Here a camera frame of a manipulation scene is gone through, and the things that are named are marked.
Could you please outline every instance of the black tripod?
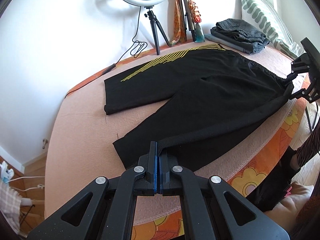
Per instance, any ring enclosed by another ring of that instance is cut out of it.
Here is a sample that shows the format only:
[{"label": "black tripod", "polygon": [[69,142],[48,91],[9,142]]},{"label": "black tripod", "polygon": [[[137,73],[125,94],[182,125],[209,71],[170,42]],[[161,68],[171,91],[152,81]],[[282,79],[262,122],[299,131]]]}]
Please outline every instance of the black tripod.
[{"label": "black tripod", "polygon": [[152,10],[150,10],[150,8],[148,8],[148,7],[146,7],[146,8],[149,9],[149,11],[147,13],[145,13],[144,15],[145,15],[145,17],[149,17],[150,25],[151,25],[151,29],[152,29],[152,34],[153,34],[153,39],[155,40],[157,55],[160,55],[159,40],[158,40],[156,25],[158,26],[167,45],[169,47],[171,47],[172,45],[168,41],[168,38],[165,35],[164,30],[162,29],[162,26],[161,26],[160,22],[158,21],[156,15],[153,13]]}]

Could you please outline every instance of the triangular cutout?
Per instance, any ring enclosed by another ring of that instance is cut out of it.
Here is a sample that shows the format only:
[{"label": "triangular cutout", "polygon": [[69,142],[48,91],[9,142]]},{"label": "triangular cutout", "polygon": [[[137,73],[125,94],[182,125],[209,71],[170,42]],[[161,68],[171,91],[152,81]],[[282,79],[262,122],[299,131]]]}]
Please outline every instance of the triangular cutout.
[{"label": "triangular cutout", "polygon": [[75,227],[80,225],[85,211],[92,199],[93,193],[88,192],[77,203],[75,203],[67,212],[65,212],[61,219]]},{"label": "triangular cutout", "polygon": [[255,214],[236,199],[230,192],[225,192],[224,197],[226,198],[236,223],[239,226],[243,226],[256,218]]}]

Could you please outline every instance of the tripod leg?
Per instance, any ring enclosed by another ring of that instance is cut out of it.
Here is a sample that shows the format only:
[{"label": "tripod leg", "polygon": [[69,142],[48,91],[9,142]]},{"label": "tripod leg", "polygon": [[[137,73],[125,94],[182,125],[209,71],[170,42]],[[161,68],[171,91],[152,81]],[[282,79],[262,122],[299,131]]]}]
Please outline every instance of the tripod leg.
[{"label": "tripod leg", "polygon": [[172,47],[172,45],[170,44],[170,42],[169,42],[169,40],[168,40],[168,38],[167,38],[167,35],[165,35],[164,30],[162,29],[162,26],[161,26],[160,22],[158,21],[158,19],[156,19],[156,24],[157,24],[157,26],[158,26],[158,28],[159,28],[159,31],[161,32],[164,40],[165,40],[165,43],[167,43],[167,45],[168,45],[169,47]]},{"label": "tripod leg", "polygon": [[156,46],[156,52],[157,55],[160,55],[160,48],[159,48],[159,40],[158,40],[158,34],[157,34],[157,28],[156,28],[156,21],[150,20],[153,39],[155,40],[155,46]]}]

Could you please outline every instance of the beige pillow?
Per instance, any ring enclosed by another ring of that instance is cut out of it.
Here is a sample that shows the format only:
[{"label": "beige pillow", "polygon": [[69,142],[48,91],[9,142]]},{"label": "beige pillow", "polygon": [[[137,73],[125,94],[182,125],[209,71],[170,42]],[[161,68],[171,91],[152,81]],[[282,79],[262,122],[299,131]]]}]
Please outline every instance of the beige pillow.
[{"label": "beige pillow", "polygon": [[300,210],[309,200],[314,188],[313,186],[300,185],[296,181],[291,184],[291,187],[291,195],[281,200],[273,210],[265,212],[269,218],[287,232],[293,229]]}]

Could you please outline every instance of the plaid fabric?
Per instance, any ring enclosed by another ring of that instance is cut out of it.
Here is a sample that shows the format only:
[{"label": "plaid fabric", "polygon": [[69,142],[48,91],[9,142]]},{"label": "plaid fabric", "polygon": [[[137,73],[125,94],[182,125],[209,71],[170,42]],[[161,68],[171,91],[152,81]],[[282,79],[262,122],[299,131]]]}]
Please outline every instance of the plaid fabric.
[{"label": "plaid fabric", "polygon": [[21,198],[17,191],[0,180],[0,211],[16,233],[20,231],[19,215]]}]

